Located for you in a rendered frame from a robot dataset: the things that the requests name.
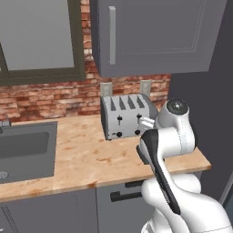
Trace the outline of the grey sink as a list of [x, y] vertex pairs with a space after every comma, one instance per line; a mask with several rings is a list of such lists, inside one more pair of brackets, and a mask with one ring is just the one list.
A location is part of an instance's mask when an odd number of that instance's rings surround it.
[[0, 127], [0, 184], [52, 177], [57, 122]]

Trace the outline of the grey drawer front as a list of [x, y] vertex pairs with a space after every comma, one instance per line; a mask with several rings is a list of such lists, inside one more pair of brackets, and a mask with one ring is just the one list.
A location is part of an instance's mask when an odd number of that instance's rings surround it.
[[154, 209], [141, 198], [112, 202], [111, 192], [121, 195], [140, 192], [141, 187], [126, 188], [125, 183], [97, 187], [96, 205], [99, 233], [140, 233]]

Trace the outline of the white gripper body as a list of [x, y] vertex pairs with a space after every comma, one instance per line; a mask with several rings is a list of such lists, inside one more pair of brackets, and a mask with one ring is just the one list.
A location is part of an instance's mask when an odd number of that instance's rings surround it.
[[139, 130], [149, 130], [153, 129], [155, 125], [155, 120], [149, 117], [141, 117], [138, 123]]

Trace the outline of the grey wall socket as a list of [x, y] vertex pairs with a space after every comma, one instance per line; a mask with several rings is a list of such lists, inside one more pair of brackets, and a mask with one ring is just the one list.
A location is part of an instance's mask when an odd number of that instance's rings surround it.
[[100, 96], [112, 96], [113, 85], [111, 82], [100, 84]]
[[151, 81], [150, 80], [141, 80], [140, 81], [140, 94], [150, 96], [151, 91]]

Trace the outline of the grey base cupboard door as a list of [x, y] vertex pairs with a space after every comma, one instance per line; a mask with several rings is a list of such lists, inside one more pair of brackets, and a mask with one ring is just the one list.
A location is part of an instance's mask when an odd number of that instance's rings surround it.
[[98, 233], [91, 189], [0, 204], [0, 233]]

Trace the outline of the dark grey fridge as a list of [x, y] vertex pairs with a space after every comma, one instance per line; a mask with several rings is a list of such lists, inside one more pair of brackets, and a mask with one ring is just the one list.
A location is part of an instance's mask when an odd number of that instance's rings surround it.
[[187, 101], [198, 149], [211, 163], [201, 175], [202, 192], [233, 213], [233, 0], [228, 0], [210, 68], [174, 74], [169, 97]]

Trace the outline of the dark framed window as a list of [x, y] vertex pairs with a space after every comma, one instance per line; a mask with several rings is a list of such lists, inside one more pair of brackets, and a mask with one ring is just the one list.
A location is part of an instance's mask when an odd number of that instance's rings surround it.
[[0, 86], [85, 79], [80, 0], [0, 0]]

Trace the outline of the grey tap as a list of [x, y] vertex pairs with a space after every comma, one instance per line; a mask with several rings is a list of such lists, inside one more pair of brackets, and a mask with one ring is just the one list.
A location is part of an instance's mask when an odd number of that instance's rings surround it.
[[12, 126], [11, 120], [9, 119], [8, 115], [5, 114], [5, 120], [0, 121], [0, 128], [2, 127], [10, 127]]

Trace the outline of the grey wall cupboard door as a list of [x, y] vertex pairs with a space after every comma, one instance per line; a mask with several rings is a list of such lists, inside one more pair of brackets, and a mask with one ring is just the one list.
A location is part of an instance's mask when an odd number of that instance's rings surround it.
[[[92, 55], [102, 77], [209, 69], [228, 0], [89, 0]], [[116, 8], [116, 63], [109, 11]]]

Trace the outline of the silver four-slot toaster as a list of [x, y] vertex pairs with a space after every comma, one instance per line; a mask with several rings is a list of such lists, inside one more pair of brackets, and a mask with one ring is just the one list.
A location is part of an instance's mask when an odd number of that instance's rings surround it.
[[148, 96], [130, 94], [100, 97], [101, 123], [106, 140], [142, 134], [139, 119], [156, 119], [158, 111]]

